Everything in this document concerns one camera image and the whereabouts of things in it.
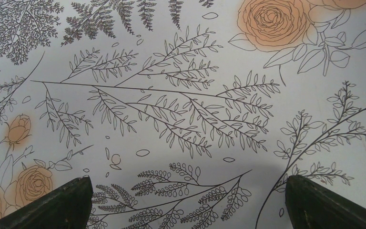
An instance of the small leaf sprig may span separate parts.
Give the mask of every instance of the small leaf sprig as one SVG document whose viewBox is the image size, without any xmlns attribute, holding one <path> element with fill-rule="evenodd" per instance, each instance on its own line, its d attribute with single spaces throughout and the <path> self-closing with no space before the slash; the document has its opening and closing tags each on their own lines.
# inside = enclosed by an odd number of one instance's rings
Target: small leaf sprig
<svg viewBox="0 0 366 229">
<path fill-rule="evenodd" d="M 90 145 L 90 146 L 87 146 L 81 150 L 78 150 L 76 152 L 74 152 L 73 150 L 70 150 L 68 153 L 67 153 L 67 156 L 64 157 L 63 159 L 57 161 L 57 162 L 52 162 L 52 161 L 49 161 L 48 162 L 48 166 L 47 166 L 47 163 L 45 161 L 42 161 L 42 160 L 39 160 L 39 159 L 34 159 L 34 162 L 36 163 L 36 165 L 42 167 L 42 168 L 46 168 L 48 170 L 50 169 L 55 169 L 57 171 L 67 171 L 67 170 L 71 170 L 72 169 L 72 166 L 70 165 L 70 163 L 68 161 L 71 160 L 71 158 L 75 155 L 83 155 L 83 152 L 87 149 L 89 149 L 90 147 L 92 147 L 93 145 Z M 15 162 L 17 162 L 20 158 L 26 156 L 24 153 L 23 155 L 21 155 L 18 159 L 15 160 Z"/>
<path fill-rule="evenodd" d="M 138 53 L 133 53 L 131 51 L 122 50 L 121 52 L 117 52 L 114 50 L 112 56 L 109 57 L 109 53 L 106 56 L 100 56 L 100 50 L 95 50 L 92 48 L 92 51 L 85 50 L 86 54 L 80 51 L 80 57 L 78 58 L 76 54 L 74 55 L 73 63 L 70 62 L 70 69 L 72 70 L 71 74 L 67 79 L 61 81 L 64 82 L 69 80 L 85 71 L 90 70 L 95 81 L 99 82 L 99 77 L 106 82 L 109 79 L 109 75 L 112 74 L 114 77 L 122 77 L 123 72 L 131 71 L 131 67 L 136 65 L 137 63 L 131 62 L 132 59 L 138 55 Z"/>
<path fill-rule="evenodd" d="M 165 76 L 165 79 L 169 80 L 175 87 L 181 84 L 186 88 L 195 87 L 197 90 L 201 90 L 199 87 L 201 85 L 204 89 L 207 89 L 207 86 L 210 86 L 213 80 L 203 81 L 203 79 L 209 76 L 209 71 L 216 72 L 218 66 L 211 66 L 211 62 L 204 63 L 203 60 L 199 64 L 196 64 L 194 58 L 198 55 L 207 57 L 205 51 L 218 52 L 217 48 L 223 48 L 223 46 L 216 44 L 216 41 L 208 44 L 211 34 L 215 34 L 215 32 L 210 31 L 209 28 L 201 32 L 200 25 L 197 26 L 196 34 L 191 38 L 189 27 L 186 28 L 185 37 L 181 37 L 176 33 L 173 42 L 167 42 L 165 40 L 165 54 L 154 53 L 153 57 L 150 56 L 144 62 L 142 71 L 130 76 L 116 86 L 120 86 L 131 78 L 140 75 L 147 76 L 149 79 L 151 76 Z M 187 70 L 182 70 L 181 66 L 183 65 L 183 61 L 188 64 Z M 166 66 L 174 67 L 174 70 L 166 71 L 164 69 Z"/>
<path fill-rule="evenodd" d="M 109 124 L 113 124 L 114 130 L 117 129 L 117 126 L 120 128 L 121 135 L 124 136 L 124 126 L 127 127 L 128 132 L 134 131 L 137 132 L 132 124 L 136 123 L 137 120 L 128 120 L 128 115 L 124 115 L 123 110 L 127 107 L 120 100 L 116 100 L 116 98 L 107 94 L 106 92 L 96 88 L 96 91 L 90 91 L 90 93 L 95 94 L 90 97 L 88 100 L 99 100 L 93 109 L 93 115 L 97 113 L 97 111 L 102 113 L 102 124 L 105 120 L 109 122 Z"/>
<path fill-rule="evenodd" d="M 33 74 L 36 68 L 41 63 L 44 54 L 41 56 L 39 62 L 34 67 L 34 69 L 30 72 L 27 77 L 18 77 L 15 76 L 15 79 L 11 79 L 10 83 L 5 82 L 4 84 L 0 84 L 0 94 L 4 91 L 7 92 L 7 95 L 0 100 L 0 125 L 8 120 L 8 117 L 5 115 L 6 109 L 9 108 L 10 112 L 13 111 L 13 105 L 17 104 L 17 101 L 12 98 L 15 92 L 22 86 L 27 79 Z"/>
<path fill-rule="evenodd" d="M 186 189 L 188 186 L 203 188 L 192 195 L 189 192 L 182 192 L 179 194 L 177 191 L 173 191 L 173 194 L 170 196 L 178 197 L 178 199 L 169 201 L 163 204 L 158 204 L 155 206 L 148 206 L 145 208 L 137 208 L 136 205 L 138 201 L 134 199 L 131 195 L 129 195 L 126 191 L 120 191 L 119 189 L 114 189 L 117 185 L 104 186 L 97 185 L 96 187 L 100 189 L 100 192 L 94 193 L 92 201 L 94 204 L 99 205 L 99 210 L 104 211 L 104 214 L 96 213 L 96 208 L 92 209 L 88 228 L 98 228 L 98 227 L 106 227 L 107 223 L 103 220 L 110 215 L 116 214 L 126 214 L 137 212 L 129 218 L 129 222 L 133 223 L 125 229 L 136 229 L 136 228 L 152 228 L 151 223 L 157 220 L 162 220 L 162 224 L 158 226 L 158 228 L 166 229 L 174 227 L 178 221 L 180 223 L 188 223 L 194 222 L 193 228 L 205 228 L 208 227 L 218 219 L 218 206 L 222 201 L 226 201 L 226 209 L 223 210 L 222 220 L 228 220 L 229 217 L 235 212 L 235 209 L 243 206 L 244 202 L 248 201 L 248 197 L 251 196 L 251 193 L 242 187 L 240 187 L 241 178 L 249 173 L 247 171 L 239 176 L 233 177 L 223 183 L 216 185 L 200 185 L 198 182 L 198 178 L 201 175 L 201 170 L 199 167 L 194 168 L 191 165 L 186 165 L 185 163 L 171 163 L 169 165 L 169 169 L 171 171 L 176 172 L 181 178 L 185 181 L 171 181 L 172 177 L 171 172 L 167 172 L 165 170 L 147 170 L 141 172 L 138 177 L 147 178 L 144 182 L 138 183 L 135 185 L 132 190 L 138 191 L 136 196 L 148 195 L 152 192 L 142 193 L 142 190 L 148 190 L 146 186 L 151 186 L 155 190 L 154 186 L 159 187 L 169 187 L 170 185 L 173 187 L 176 184 L 184 184 Z M 194 198 L 195 196 L 205 194 L 198 201 L 201 206 L 195 210 L 193 213 L 190 213 L 187 216 L 184 216 L 184 210 L 179 209 L 179 204 L 183 201 Z M 126 199 L 132 199 L 134 204 L 129 205 L 124 200 L 119 201 L 120 196 L 126 196 Z M 102 205 L 107 203 L 108 201 L 117 202 L 116 205 Z"/>
<path fill-rule="evenodd" d="M 52 98 L 50 92 L 46 87 L 46 97 L 45 100 L 41 101 L 35 109 L 42 107 L 45 105 L 45 112 L 40 116 L 42 119 L 45 115 L 47 115 L 47 127 L 51 126 L 53 132 L 58 131 L 60 129 L 60 142 L 66 136 L 66 146 L 67 148 L 70 145 L 71 139 L 73 139 L 73 145 L 76 146 L 77 144 L 81 144 L 79 140 L 80 134 L 76 134 L 73 131 L 79 130 L 77 126 L 83 125 L 85 127 L 85 132 L 89 135 L 89 128 L 93 128 L 91 124 L 91 120 L 86 119 L 85 115 L 83 114 L 85 111 L 79 110 L 76 112 L 69 112 L 68 103 L 61 103 L 60 99 Z"/>
<path fill-rule="evenodd" d="M 357 116 L 366 113 L 365 108 L 354 106 L 354 102 L 359 99 L 351 91 L 356 85 L 349 81 L 343 82 L 343 87 L 334 96 L 327 100 L 333 104 L 334 118 L 329 118 L 327 123 L 322 121 L 313 121 L 312 116 L 305 110 L 298 112 L 293 121 L 287 122 L 288 127 L 281 128 L 281 132 L 290 136 L 290 146 L 286 146 L 282 141 L 277 141 L 279 150 L 274 151 L 274 154 L 283 160 L 287 160 L 287 166 L 282 175 L 265 199 L 256 221 L 259 221 L 260 215 L 274 191 L 284 192 L 284 185 L 287 182 L 289 173 L 292 175 L 303 175 L 307 178 L 320 179 L 321 182 L 333 185 L 335 178 L 342 180 L 344 184 L 350 185 L 350 180 L 353 177 L 348 176 L 342 170 L 336 169 L 336 163 L 332 163 L 330 167 L 324 167 L 319 162 L 313 163 L 310 167 L 310 172 L 300 170 L 297 162 L 301 161 L 306 155 L 312 155 L 323 150 L 330 152 L 331 147 L 336 147 L 345 144 L 351 144 L 351 139 L 365 140 L 366 128 L 361 122 L 354 121 Z M 305 137 L 310 130 L 322 128 L 319 136 L 312 142 L 306 143 Z"/>
</svg>

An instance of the botanical line drawing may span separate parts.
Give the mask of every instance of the botanical line drawing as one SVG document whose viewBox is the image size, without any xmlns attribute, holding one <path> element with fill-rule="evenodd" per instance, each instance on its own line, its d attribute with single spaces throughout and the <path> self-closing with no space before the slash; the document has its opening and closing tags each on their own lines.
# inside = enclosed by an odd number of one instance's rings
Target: botanical line drawing
<svg viewBox="0 0 366 229">
<path fill-rule="evenodd" d="M 10 148 L 12 148 L 12 150 L 15 149 L 15 145 L 20 144 L 20 142 L 22 140 L 24 140 L 25 138 L 27 138 L 30 132 L 30 128 L 31 128 L 31 121 L 30 121 L 30 117 L 28 117 L 27 115 L 21 114 L 16 116 L 15 120 L 13 120 L 13 122 L 11 123 L 11 125 L 9 125 L 8 123 L 5 123 L 6 125 L 8 125 L 8 136 L 6 136 L 1 142 L 8 142 L 9 143 L 9 148 L 8 151 L 6 152 L 6 156 L 5 158 L 8 157 L 8 153 L 10 151 Z"/>
<path fill-rule="evenodd" d="M 149 153 L 150 153 L 149 150 L 147 150 L 147 149 L 141 149 L 141 150 L 138 150 L 135 154 L 137 156 L 143 157 L 143 156 L 147 156 Z"/>
<path fill-rule="evenodd" d="M 0 125 L 2 125 L 4 122 L 8 120 L 8 117 L 5 115 L 6 109 L 9 108 L 10 112 L 13 111 L 13 105 L 17 104 L 17 101 L 12 98 L 16 90 L 22 86 L 24 82 L 33 74 L 33 72 L 36 70 L 36 68 L 41 63 L 42 59 L 44 57 L 44 54 L 41 56 L 39 62 L 34 67 L 34 69 L 30 72 L 30 74 L 27 77 L 18 77 L 15 76 L 14 79 L 11 79 L 10 83 L 5 82 L 4 84 L 0 84 L 0 94 L 2 92 L 6 92 L 7 95 L 3 97 L 3 99 L 0 100 Z"/>
<path fill-rule="evenodd" d="M 218 18 L 218 14 L 214 13 L 214 12 L 210 12 L 208 14 L 203 15 L 202 18 L 207 19 L 207 20 L 212 20 L 212 19 Z"/>
<path fill-rule="evenodd" d="M 263 52 L 277 51 L 264 65 L 264 68 L 277 66 L 281 71 L 282 65 L 297 62 L 299 63 L 297 73 L 300 74 L 323 63 L 322 73 L 323 76 L 326 76 L 331 65 L 338 68 L 347 67 L 350 59 L 350 55 L 347 54 L 348 50 L 366 48 L 366 30 L 357 35 L 353 42 L 347 40 L 346 31 L 338 31 L 341 29 L 340 26 L 350 18 L 352 9 L 364 5 L 366 1 L 353 1 L 344 4 L 343 1 L 333 0 L 325 1 L 325 4 L 328 4 L 325 5 L 322 1 L 309 0 L 311 5 L 309 2 L 295 0 L 294 5 L 291 3 L 283 8 L 279 2 L 285 4 L 290 0 L 279 0 L 276 5 L 268 4 L 268 9 L 258 7 L 255 8 L 255 11 L 251 10 L 254 5 L 265 1 L 244 1 L 238 16 L 238 26 L 243 33 L 235 35 L 229 41 L 233 46 L 245 51 L 256 49 Z M 290 12 L 299 11 L 300 15 L 280 17 L 281 21 L 268 25 L 267 22 L 259 21 L 260 18 L 257 17 L 264 10 L 272 14 L 282 13 L 285 15 L 292 8 L 294 9 Z M 266 29 L 263 31 L 269 31 L 269 34 L 259 34 L 256 25 L 282 29 L 279 35 L 276 34 L 276 29 Z M 337 33 L 337 36 L 327 35 L 334 32 Z"/>
<path fill-rule="evenodd" d="M 309 169 L 300 164 L 307 155 L 327 151 L 330 148 L 345 144 L 351 144 L 352 139 L 366 142 L 366 128 L 357 118 L 366 114 L 366 107 L 355 106 L 358 96 L 352 93 L 356 85 L 345 81 L 343 87 L 334 96 L 329 97 L 328 102 L 333 104 L 334 117 L 327 119 L 327 122 L 313 121 L 313 117 L 305 112 L 298 112 L 292 122 L 281 128 L 281 132 L 290 138 L 290 143 L 277 141 L 278 150 L 274 154 L 286 161 L 287 166 L 282 175 L 277 179 L 259 211 L 256 221 L 256 228 L 263 212 L 266 202 L 274 192 L 284 193 L 287 179 L 291 175 L 303 175 L 309 179 L 319 179 L 324 184 L 333 185 L 335 180 L 341 180 L 344 184 L 350 185 L 353 177 L 338 169 L 336 162 L 331 165 L 322 165 L 320 162 L 313 163 Z M 305 137 L 317 132 L 316 138 L 311 142 L 304 141 Z"/>
<path fill-rule="evenodd" d="M 34 153 L 33 146 L 26 147 L 16 159 L 12 154 L 7 155 L 0 164 L 0 219 L 52 191 L 54 187 L 51 170 L 72 169 L 68 161 L 76 154 L 83 155 L 83 152 L 92 146 L 75 153 L 71 150 L 65 158 L 57 162 L 50 161 L 48 166 L 38 159 L 34 159 L 35 164 L 29 167 L 21 162 L 22 170 L 18 175 L 15 165 Z"/>
<path fill-rule="evenodd" d="M 80 40 L 85 34 L 89 39 L 96 38 L 99 31 L 108 37 L 115 38 L 113 11 L 116 10 L 120 16 L 121 23 L 128 33 L 134 35 L 132 30 L 132 14 L 138 11 L 142 24 L 149 31 L 153 31 L 153 16 L 155 6 L 159 0 L 91 0 L 90 4 L 72 2 L 71 5 L 78 13 L 78 17 L 67 17 L 70 27 L 65 29 L 63 45 L 71 44 Z M 180 13 L 184 0 L 168 0 L 169 12 L 173 24 L 180 29 Z M 200 0 L 204 7 L 211 7 L 213 0 Z"/>
<path fill-rule="evenodd" d="M 32 49 L 50 46 L 60 24 L 54 15 L 63 11 L 54 0 L 0 0 L 0 58 L 18 65 L 28 60 Z"/>
<path fill-rule="evenodd" d="M 211 61 L 206 62 L 201 58 L 206 58 L 207 52 L 218 53 L 217 49 L 222 48 L 221 45 L 216 44 L 216 41 L 209 40 L 212 34 L 215 32 L 209 29 L 201 32 L 200 26 L 198 26 L 194 35 L 191 36 L 187 27 L 183 37 L 176 33 L 173 42 L 165 41 L 165 54 L 154 53 L 143 63 L 141 71 L 130 74 L 127 78 L 122 77 L 125 74 L 122 72 L 132 71 L 130 66 L 136 65 L 136 63 L 131 60 L 138 53 L 133 54 L 132 51 L 123 50 L 122 52 L 115 51 L 113 56 L 111 54 L 100 56 L 99 51 L 93 49 L 92 52 L 86 52 L 88 56 L 82 52 L 80 58 L 75 55 L 74 63 L 70 63 L 72 73 L 67 79 L 61 82 L 38 82 L 46 87 L 49 84 L 90 87 L 91 97 L 88 101 L 95 103 L 92 114 L 99 115 L 102 118 L 102 124 L 112 125 L 114 130 L 119 129 L 121 135 L 124 136 L 126 130 L 137 132 L 134 126 L 138 119 L 150 121 L 153 123 L 155 131 L 160 133 L 159 138 L 163 137 L 170 148 L 177 142 L 182 151 L 189 151 L 191 158 L 195 151 L 200 155 L 205 153 L 211 157 L 208 148 L 212 141 L 217 141 L 219 147 L 222 144 L 226 144 L 228 147 L 233 146 L 235 142 L 238 142 L 243 150 L 249 147 L 255 152 L 258 149 L 266 151 L 267 149 L 263 145 L 265 140 L 256 138 L 260 133 L 268 132 L 266 126 L 273 114 L 269 111 L 272 106 L 262 103 L 262 97 L 271 98 L 273 94 L 280 93 L 279 84 L 273 80 L 267 80 L 266 76 L 259 77 L 252 72 L 245 80 L 235 76 L 232 87 L 224 85 L 224 91 L 217 95 L 161 90 L 155 89 L 153 86 L 147 88 L 122 86 L 133 77 L 149 79 L 165 77 L 165 80 L 175 88 L 207 90 L 214 81 L 207 78 L 211 76 L 212 72 L 216 72 L 218 67 L 212 66 Z M 106 83 L 110 75 L 121 81 L 116 85 L 71 83 L 72 77 L 89 69 L 97 83 L 99 79 Z M 143 95 L 139 100 L 126 101 L 113 95 L 110 90 L 128 90 L 130 93 Z M 214 98 L 214 102 L 206 104 L 202 101 L 202 98 L 206 97 Z M 49 100 L 46 101 L 42 101 L 36 108 L 45 107 L 44 104 L 51 104 Z M 57 110 L 58 107 L 54 104 L 49 106 L 51 110 Z M 58 123 L 61 122 L 61 117 L 56 116 L 59 119 Z M 50 120 L 48 120 L 48 125 L 55 130 L 53 124 L 50 124 Z M 64 132 L 65 134 L 71 133 L 68 134 L 69 139 L 74 138 L 74 145 L 80 144 L 79 140 L 75 138 L 79 134 L 72 132 L 78 128 L 74 125 L 65 124 L 64 126 L 65 129 L 60 131 L 60 138 Z"/>
<path fill-rule="evenodd" d="M 131 190 L 136 191 L 135 196 L 144 197 L 150 194 L 160 198 L 178 197 L 178 199 L 157 204 L 154 206 L 138 208 L 138 201 L 127 190 L 117 184 L 96 185 L 99 192 L 93 194 L 92 202 L 96 206 L 92 209 L 87 228 L 103 228 L 108 226 L 104 219 L 111 215 L 134 213 L 129 218 L 132 228 L 152 228 L 151 223 L 162 219 L 159 228 L 172 228 L 178 220 L 180 223 L 193 224 L 194 229 L 206 228 L 218 220 L 228 220 L 237 209 L 242 207 L 252 195 L 247 189 L 241 187 L 241 178 L 247 171 L 225 182 L 214 185 L 202 185 L 199 181 L 200 167 L 193 167 L 185 163 L 171 163 L 170 171 L 148 170 L 138 174 L 145 179 L 136 184 Z M 201 188 L 193 194 L 190 189 Z M 198 199 L 197 209 L 180 209 L 179 204 L 187 199 Z"/>
</svg>

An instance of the dark green object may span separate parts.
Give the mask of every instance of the dark green object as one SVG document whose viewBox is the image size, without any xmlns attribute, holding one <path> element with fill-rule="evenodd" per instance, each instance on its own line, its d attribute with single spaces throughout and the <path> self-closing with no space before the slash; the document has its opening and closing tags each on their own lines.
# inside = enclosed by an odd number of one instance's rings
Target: dark green object
<svg viewBox="0 0 366 229">
<path fill-rule="evenodd" d="M 366 209 L 301 176 L 290 176 L 285 205 L 294 229 L 366 229 Z"/>
<path fill-rule="evenodd" d="M 91 179 L 76 178 L 0 219 L 0 229 L 85 229 L 92 195 Z"/>
</svg>

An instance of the floral pattern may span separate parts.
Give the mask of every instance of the floral pattern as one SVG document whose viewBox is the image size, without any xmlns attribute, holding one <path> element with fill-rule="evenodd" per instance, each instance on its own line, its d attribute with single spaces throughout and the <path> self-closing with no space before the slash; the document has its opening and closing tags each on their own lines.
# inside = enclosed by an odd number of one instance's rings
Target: floral pattern
<svg viewBox="0 0 366 229">
<path fill-rule="evenodd" d="M 237 0 L 224 17 L 222 0 L 168 0 L 165 28 L 158 2 L 0 0 L 14 23 L 0 22 L 0 57 L 21 64 L 0 59 L 0 219 L 85 175 L 87 229 L 204 229 L 240 214 L 257 228 L 288 221 L 272 196 L 291 175 L 350 193 L 365 184 L 366 21 L 349 19 L 366 0 Z M 187 21 L 195 6 L 210 28 Z M 350 144 L 337 161 L 321 153 Z M 259 166 L 275 156 L 283 165 Z"/>
</svg>

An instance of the white paper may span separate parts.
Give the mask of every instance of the white paper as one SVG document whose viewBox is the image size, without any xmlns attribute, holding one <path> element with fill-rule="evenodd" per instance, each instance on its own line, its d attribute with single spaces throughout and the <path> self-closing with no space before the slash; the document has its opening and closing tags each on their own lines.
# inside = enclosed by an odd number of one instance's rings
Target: white paper
<svg viewBox="0 0 366 229">
<path fill-rule="evenodd" d="M 89 228 L 291 228 L 295 174 L 366 208 L 366 0 L 274 2 L 0 0 L 0 218 L 82 176 Z"/>
</svg>

